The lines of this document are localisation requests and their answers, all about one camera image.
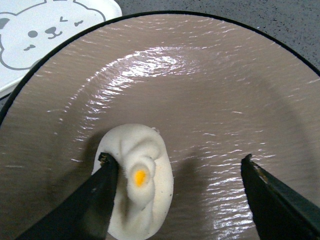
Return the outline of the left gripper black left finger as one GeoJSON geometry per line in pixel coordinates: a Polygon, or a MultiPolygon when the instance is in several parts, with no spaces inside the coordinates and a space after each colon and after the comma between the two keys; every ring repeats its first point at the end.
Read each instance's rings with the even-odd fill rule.
{"type": "Polygon", "coordinates": [[[114,207],[119,165],[109,154],[87,181],[57,208],[18,236],[19,240],[104,240],[114,207]]]}

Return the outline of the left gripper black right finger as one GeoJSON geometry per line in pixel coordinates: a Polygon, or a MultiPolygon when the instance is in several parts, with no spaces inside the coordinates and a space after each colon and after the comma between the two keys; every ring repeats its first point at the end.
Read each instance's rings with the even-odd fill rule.
{"type": "Polygon", "coordinates": [[[262,240],[318,240],[320,208],[268,171],[241,160],[241,177],[253,222],[262,240]]]}

